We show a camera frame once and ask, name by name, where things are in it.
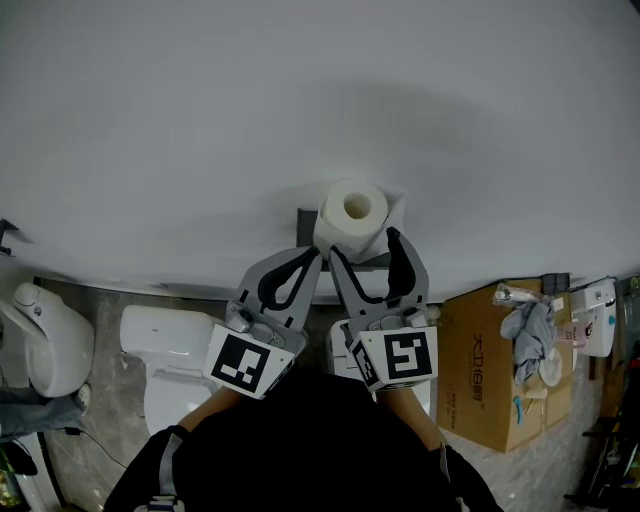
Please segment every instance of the person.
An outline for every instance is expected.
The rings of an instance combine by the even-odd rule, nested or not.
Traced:
[[[147,442],[105,512],[343,507],[499,511],[410,388],[294,367],[263,400],[226,387]]]
[[[91,402],[91,386],[84,383],[73,395],[45,398],[33,388],[0,388],[0,443],[33,432],[73,426]]]

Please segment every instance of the person's arm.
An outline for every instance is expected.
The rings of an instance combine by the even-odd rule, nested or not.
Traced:
[[[203,403],[196,410],[187,414],[180,423],[179,426],[183,427],[188,432],[192,432],[202,420],[215,414],[217,412],[230,409],[238,405],[245,396],[237,391],[223,387],[218,390],[214,395]]]
[[[429,418],[411,388],[400,388],[376,393],[377,401],[404,421],[413,430],[427,450],[437,450],[446,445],[440,429]]]

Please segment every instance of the white wall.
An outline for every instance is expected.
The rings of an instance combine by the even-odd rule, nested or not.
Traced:
[[[26,263],[224,295],[294,244],[297,207],[358,176],[410,193],[432,300],[638,266],[627,0],[14,1],[0,16],[0,215],[34,242],[13,242]]]

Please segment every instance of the cardboard box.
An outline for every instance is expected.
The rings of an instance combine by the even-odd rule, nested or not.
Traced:
[[[509,281],[509,285],[541,290],[539,279]],[[513,310],[492,303],[496,285],[445,302],[438,330],[437,423],[466,439],[507,453],[539,436],[565,418],[571,405],[573,353],[559,343],[562,379],[549,388],[546,400],[533,402],[526,414],[527,389],[545,387],[536,374],[523,387],[513,380],[513,342],[500,335],[502,320]],[[514,398],[522,401],[518,425]]]

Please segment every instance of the gray floor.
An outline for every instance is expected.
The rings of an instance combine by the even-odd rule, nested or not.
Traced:
[[[96,349],[89,382],[93,403],[82,427],[122,464],[127,465],[145,444],[148,434],[143,417],[144,368],[140,360],[121,353],[120,315],[130,304],[189,309],[224,316],[224,305],[208,301],[151,297],[82,286],[43,282],[67,305],[79,311],[96,328]],[[324,365],[324,340],[328,328],[343,313],[336,307],[314,307],[307,321],[311,346],[303,362]],[[572,491],[581,476],[587,441],[581,437],[597,417],[601,382],[587,379],[588,361],[578,359],[570,417],[544,435],[508,455],[483,448],[445,433],[453,447],[469,460],[487,481],[504,510],[574,510],[562,496]],[[435,410],[436,386],[432,386]],[[99,512],[123,470],[89,438],[46,434],[58,482],[67,501],[89,512]]]

